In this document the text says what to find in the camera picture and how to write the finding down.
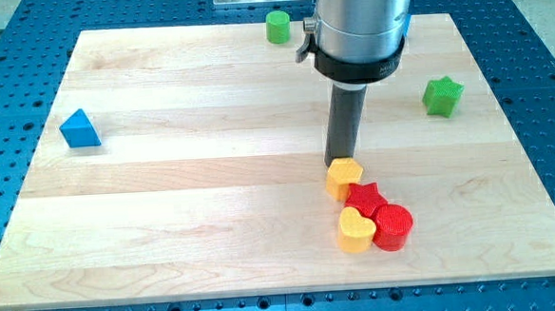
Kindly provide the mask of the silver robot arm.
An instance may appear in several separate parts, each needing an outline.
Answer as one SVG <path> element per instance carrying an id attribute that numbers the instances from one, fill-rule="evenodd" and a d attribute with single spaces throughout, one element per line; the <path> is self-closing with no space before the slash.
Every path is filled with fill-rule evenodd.
<path id="1" fill-rule="evenodd" d="M 313 54 L 315 69 L 342 84 L 384 80 L 400 63 L 410 1 L 316 0 L 296 61 Z"/>

